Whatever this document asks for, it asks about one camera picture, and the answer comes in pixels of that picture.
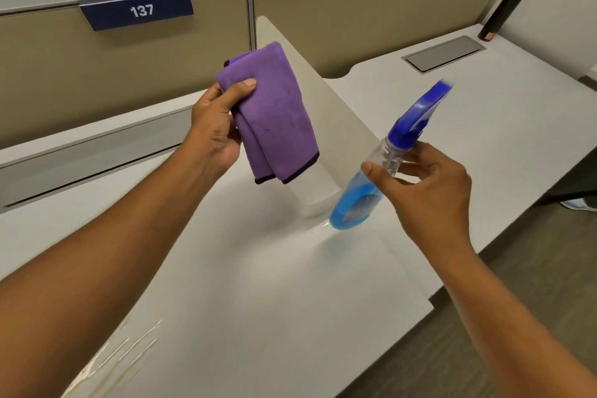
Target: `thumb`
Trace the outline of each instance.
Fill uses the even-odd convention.
[[[396,181],[387,170],[375,162],[364,162],[361,170],[370,182],[382,191],[390,201],[395,200],[402,190],[402,185]]]
[[[231,85],[215,102],[223,111],[229,112],[237,102],[249,96],[256,86],[257,81],[255,79],[247,79],[236,83]]]

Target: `beige fabric panel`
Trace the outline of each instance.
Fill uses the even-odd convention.
[[[249,50],[246,0],[93,32],[76,7],[0,17],[0,148],[207,88]]]
[[[489,0],[255,0],[324,77],[474,24]]]

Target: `gray carpet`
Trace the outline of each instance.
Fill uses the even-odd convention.
[[[531,208],[481,256],[597,372],[597,213]],[[440,291],[432,303],[436,310],[339,398],[497,396],[447,294]]]

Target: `black water bottle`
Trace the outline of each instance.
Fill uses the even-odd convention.
[[[487,23],[485,23],[481,29],[481,32],[478,35],[479,39],[482,39],[483,41],[491,41],[520,2],[521,0],[502,0],[496,8],[496,11],[493,12]]]

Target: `hand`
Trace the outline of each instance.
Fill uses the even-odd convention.
[[[190,149],[200,153],[216,178],[226,173],[241,152],[241,135],[230,110],[249,96],[256,86],[255,79],[247,79],[232,85],[222,94],[220,85],[216,83],[193,106],[192,126],[183,145],[190,145]]]
[[[455,249],[473,251],[469,235],[471,180],[466,169],[422,142],[417,142],[405,159],[398,171],[417,176],[421,182],[393,178],[373,162],[365,162],[362,170],[394,205],[404,231],[432,265],[458,253]]]

